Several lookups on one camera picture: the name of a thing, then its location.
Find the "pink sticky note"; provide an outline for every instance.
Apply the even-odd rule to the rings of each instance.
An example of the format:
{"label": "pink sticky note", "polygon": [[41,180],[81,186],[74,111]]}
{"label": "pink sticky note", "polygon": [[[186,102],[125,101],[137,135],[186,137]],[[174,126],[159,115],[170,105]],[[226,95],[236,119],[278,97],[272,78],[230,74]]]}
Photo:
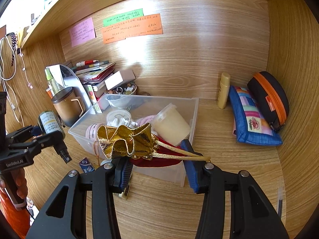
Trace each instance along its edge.
{"label": "pink sticky note", "polygon": [[95,38],[95,31],[92,17],[80,22],[69,30],[71,36],[71,46],[83,44]]}

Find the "book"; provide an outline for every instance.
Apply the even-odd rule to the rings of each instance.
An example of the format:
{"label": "book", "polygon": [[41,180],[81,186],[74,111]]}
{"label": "book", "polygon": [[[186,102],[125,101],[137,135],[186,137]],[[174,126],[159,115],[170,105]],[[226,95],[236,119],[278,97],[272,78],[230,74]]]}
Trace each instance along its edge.
{"label": "book", "polygon": [[102,62],[96,62],[96,63],[94,63],[94,64],[89,65],[89,67],[98,67],[98,66],[101,66],[101,65],[106,65],[106,64],[108,64],[108,63],[109,63],[108,60],[102,61]]}
{"label": "book", "polygon": [[98,101],[97,101],[97,99],[96,99],[96,97],[95,97],[95,94],[94,94],[94,92],[93,92],[92,85],[83,85],[83,87],[84,87],[84,89],[86,90],[87,95],[89,96],[90,101],[91,101],[91,103],[92,103],[92,105],[93,105],[95,111],[96,111],[97,113],[102,113],[102,111],[101,111],[99,105],[97,104]]}
{"label": "book", "polygon": [[108,64],[101,65],[101,66],[85,68],[85,69],[81,69],[81,70],[75,70],[75,74],[79,75],[79,74],[86,73],[86,72],[94,72],[94,71],[98,71],[98,70],[107,69],[108,67],[112,66],[112,64],[113,63],[108,63]]}
{"label": "book", "polygon": [[115,63],[112,63],[112,65],[106,69],[101,69],[101,70],[93,71],[93,72],[81,73],[81,74],[77,75],[77,77],[80,79],[81,82],[83,82],[83,81],[100,82],[113,71],[114,65],[115,65]]}
{"label": "book", "polygon": [[93,88],[93,91],[97,92],[98,90],[100,90],[100,89],[103,88],[104,86],[106,87],[105,80],[106,80],[107,78],[109,78],[111,75],[112,75],[112,73],[109,74],[105,79],[103,79],[103,80],[102,80],[101,82],[99,82],[99,83],[91,83],[92,88]]}

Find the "pen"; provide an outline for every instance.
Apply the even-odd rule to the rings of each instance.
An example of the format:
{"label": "pen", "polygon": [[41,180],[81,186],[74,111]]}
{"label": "pen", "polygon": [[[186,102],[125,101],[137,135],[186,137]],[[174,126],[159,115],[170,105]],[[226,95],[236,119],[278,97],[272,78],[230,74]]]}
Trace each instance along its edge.
{"label": "pen", "polygon": [[98,62],[98,60],[87,60],[87,61],[82,61],[77,63],[77,67],[82,67],[82,66],[86,66],[86,65],[91,65],[93,63]]}

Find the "stack of books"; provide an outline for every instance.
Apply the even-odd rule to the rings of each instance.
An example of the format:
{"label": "stack of books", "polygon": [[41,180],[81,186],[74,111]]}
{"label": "stack of books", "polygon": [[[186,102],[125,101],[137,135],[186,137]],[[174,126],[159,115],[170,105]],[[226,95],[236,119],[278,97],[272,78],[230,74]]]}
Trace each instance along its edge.
{"label": "stack of books", "polygon": [[87,91],[92,105],[97,103],[106,91],[105,80],[113,74],[114,66],[115,63],[103,61],[85,66],[85,68],[81,67],[80,70],[74,69],[76,76]]}

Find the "hand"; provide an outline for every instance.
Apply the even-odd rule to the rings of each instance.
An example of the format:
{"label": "hand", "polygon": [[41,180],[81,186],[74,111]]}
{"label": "hand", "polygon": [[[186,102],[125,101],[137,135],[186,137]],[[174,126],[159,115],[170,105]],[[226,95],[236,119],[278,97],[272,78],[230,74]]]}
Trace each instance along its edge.
{"label": "hand", "polygon": [[[25,172],[23,168],[20,168],[19,170],[12,171],[12,177],[14,181],[16,182],[16,185],[18,187],[17,195],[24,199],[28,195],[28,187],[27,187],[27,180],[25,178]],[[3,180],[0,179],[0,189],[2,192],[5,193],[5,183]]]}

